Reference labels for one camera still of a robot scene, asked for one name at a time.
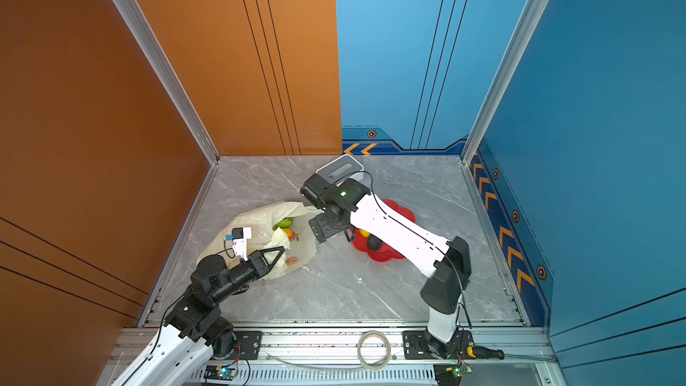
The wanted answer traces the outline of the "white grey tissue box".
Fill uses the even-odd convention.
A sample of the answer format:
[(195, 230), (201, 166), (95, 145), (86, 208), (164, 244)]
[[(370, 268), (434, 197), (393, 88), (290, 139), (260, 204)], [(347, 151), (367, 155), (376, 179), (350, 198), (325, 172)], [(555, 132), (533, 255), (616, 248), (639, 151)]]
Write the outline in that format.
[(315, 173), (334, 184), (348, 178), (360, 180), (363, 171), (364, 166), (353, 155), (344, 154), (323, 165)]

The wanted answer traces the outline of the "black avocado fruit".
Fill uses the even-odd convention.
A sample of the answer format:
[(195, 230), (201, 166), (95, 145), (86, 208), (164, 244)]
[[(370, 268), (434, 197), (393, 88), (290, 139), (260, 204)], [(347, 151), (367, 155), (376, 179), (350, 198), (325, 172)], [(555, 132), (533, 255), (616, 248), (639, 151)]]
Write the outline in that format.
[(370, 235), (367, 238), (366, 245), (369, 251), (378, 251), (383, 247), (383, 241), (374, 235)]

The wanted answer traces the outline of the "aluminium rail frame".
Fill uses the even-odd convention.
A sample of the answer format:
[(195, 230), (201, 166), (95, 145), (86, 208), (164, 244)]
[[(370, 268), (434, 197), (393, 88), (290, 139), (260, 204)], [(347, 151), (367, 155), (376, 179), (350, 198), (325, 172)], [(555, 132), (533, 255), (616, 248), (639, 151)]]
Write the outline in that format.
[[(476, 323), (473, 345), (502, 350), (498, 359), (405, 358), (402, 332), (424, 331), (423, 323), (237, 323), (235, 331), (262, 331), (257, 360), (211, 358), (182, 385), (437, 385), (434, 365), (466, 364), (473, 373), (461, 385), (563, 385), (566, 380), (540, 328), (513, 323)], [(157, 329), (126, 329), (98, 380), (114, 381), (135, 360)], [(236, 366), (231, 382), (203, 383), (207, 366)]]

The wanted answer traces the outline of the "left green circuit board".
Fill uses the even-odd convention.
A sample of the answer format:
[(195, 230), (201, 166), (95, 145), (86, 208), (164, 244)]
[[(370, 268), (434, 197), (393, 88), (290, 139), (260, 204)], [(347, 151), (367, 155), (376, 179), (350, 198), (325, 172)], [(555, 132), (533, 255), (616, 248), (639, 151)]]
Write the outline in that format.
[(226, 381), (231, 382), (238, 376), (238, 368), (236, 366), (207, 366), (203, 374), (203, 383), (210, 381)]

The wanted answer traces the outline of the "green circuit board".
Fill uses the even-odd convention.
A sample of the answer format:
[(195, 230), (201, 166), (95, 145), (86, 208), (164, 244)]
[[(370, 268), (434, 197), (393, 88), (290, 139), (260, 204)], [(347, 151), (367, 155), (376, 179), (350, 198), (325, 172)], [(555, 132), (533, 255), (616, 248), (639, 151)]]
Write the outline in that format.
[(203, 383), (210, 381), (226, 381), (231, 382), (238, 376), (238, 368), (236, 366), (207, 366), (203, 374)]
[(433, 370), (437, 386), (460, 386), (473, 373), (473, 368), (466, 364), (434, 365)]

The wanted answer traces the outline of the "cream plastic bag orange prints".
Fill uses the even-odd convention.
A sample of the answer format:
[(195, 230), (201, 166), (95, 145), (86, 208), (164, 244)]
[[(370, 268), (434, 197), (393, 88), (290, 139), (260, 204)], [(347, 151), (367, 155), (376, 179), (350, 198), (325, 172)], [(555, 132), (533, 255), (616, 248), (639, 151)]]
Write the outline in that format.
[[(233, 228), (250, 227), (252, 238), (248, 241), (248, 255), (259, 249), (284, 246), (285, 253), (265, 277), (267, 280), (278, 279), (306, 266), (315, 257), (317, 240), (308, 221), (320, 213), (319, 209), (307, 207), (301, 202), (280, 202), (239, 214), (215, 236), (198, 259), (218, 254), (225, 259), (228, 267), (236, 266), (241, 258), (229, 258), (223, 249), (224, 238)], [(289, 240), (283, 229), (273, 230), (273, 226), (285, 217), (294, 218), (290, 227), (297, 235), (294, 241)]]

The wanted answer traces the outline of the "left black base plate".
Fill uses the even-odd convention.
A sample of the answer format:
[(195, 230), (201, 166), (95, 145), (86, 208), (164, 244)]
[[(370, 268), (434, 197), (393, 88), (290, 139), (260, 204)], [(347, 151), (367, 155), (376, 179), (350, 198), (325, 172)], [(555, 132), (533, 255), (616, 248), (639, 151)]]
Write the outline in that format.
[(257, 330), (227, 332), (213, 344), (213, 359), (228, 361), (237, 359), (257, 360), (263, 336), (263, 332)]

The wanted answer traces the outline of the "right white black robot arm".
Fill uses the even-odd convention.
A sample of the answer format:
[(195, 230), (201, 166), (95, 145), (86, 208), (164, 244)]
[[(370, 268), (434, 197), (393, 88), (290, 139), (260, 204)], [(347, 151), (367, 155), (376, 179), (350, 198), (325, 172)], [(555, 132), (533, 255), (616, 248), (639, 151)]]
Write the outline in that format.
[(434, 357), (458, 357), (460, 346), (459, 311), (472, 273), (470, 248), (455, 237), (451, 241), (429, 232), (388, 207), (370, 185), (348, 175), (327, 182), (314, 174), (300, 194), (322, 212), (309, 221), (317, 241), (355, 228), (389, 245), (409, 260), (425, 277), (420, 291), (430, 309), (425, 329), (428, 350)]

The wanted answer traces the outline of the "red flower-shaped plate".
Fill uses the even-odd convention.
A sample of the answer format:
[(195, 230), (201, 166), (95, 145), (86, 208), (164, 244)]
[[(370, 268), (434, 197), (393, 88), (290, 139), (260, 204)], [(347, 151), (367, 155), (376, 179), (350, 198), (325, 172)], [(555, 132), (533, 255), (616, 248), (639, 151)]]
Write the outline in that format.
[[(391, 200), (391, 199), (384, 199), (383, 202), (390, 207), (393, 211), (399, 213), (401, 216), (405, 217), (412, 223), (416, 223), (416, 215), (414, 214), (413, 211), (411, 211), (409, 208), (402, 207), (400, 206), (397, 202)], [(352, 239), (352, 245), (355, 249), (357, 249), (360, 252), (364, 252), (370, 257), (374, 262), (376, 263), (387, 263), (393, 259), (404, 259), (405, 257), (400, 254), (398, 251), (396, 251), (394, 248), (391, 248), (388, 244), (385, 242), (383, 243), (383, 247), (378, 250), (378, 251), (369, 251), (367, 249), (367, 238), (364, 238), (359, 230), (357, 228), (350, 229), (351, 231), (355, 231), (354, 239)]]

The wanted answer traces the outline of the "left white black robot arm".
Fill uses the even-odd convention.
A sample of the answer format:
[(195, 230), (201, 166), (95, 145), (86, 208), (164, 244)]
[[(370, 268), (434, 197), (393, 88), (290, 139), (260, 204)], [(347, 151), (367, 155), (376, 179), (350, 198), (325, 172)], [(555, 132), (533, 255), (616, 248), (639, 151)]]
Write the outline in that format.
[(283, 246), (256, 250), (232, 268), (218, 254), (202, 258), (155, 338), (114, 384), (182, 385), (212, 357), (229, 355), (237, 339), (221, 303), (271, 273), (284, 253)]

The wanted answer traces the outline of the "yellow black screwdriver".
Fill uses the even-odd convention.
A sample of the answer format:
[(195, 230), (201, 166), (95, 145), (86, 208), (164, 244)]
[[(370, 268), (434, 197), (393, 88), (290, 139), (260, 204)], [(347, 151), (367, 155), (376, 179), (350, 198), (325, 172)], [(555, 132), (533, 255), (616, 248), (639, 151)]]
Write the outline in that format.
[(466, 355), (472, 359), (498, 359), (504, 360), (505, 353), (502, 350), (492, 350), (483, 346), (470, 346), (466, 348)]

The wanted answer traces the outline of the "right green circuit board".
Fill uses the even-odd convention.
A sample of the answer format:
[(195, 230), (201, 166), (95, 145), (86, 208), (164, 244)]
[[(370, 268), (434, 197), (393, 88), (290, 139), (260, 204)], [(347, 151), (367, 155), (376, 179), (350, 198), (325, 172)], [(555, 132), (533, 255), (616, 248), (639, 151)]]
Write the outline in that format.
[(434, 365), (433, 370), (437, 386), (460, 386), (473, 373), (473, 368), (466, 364)]

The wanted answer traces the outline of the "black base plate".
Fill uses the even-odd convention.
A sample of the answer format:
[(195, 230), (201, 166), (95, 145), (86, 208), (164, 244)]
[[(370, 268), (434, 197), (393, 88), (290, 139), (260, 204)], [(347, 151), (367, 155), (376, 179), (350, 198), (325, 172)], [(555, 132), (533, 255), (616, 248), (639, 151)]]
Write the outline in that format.
[(263, 336), (263, 332), (257, 330), (227, 332), (213, 344), (213, 359), (228, 361), (237, 359), (257, 360)]
[(433, 337), (427, 330), (402, 332), (402, 339), (408, 360), (468, 358), (467, 348), (473, 345), (473, 334), (462, 330), (448, 343)]

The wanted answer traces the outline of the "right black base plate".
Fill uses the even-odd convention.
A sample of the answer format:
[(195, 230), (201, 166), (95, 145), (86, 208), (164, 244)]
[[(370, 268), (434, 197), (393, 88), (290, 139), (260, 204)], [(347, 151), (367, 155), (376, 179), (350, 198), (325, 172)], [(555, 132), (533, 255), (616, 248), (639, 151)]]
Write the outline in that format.
[(408, 360), (468, 358), (467, 348), (473, 345), (473, 334), (462, 330), (448, 343), (433, 337), (427, 330), (402, 332), (402, 339)]

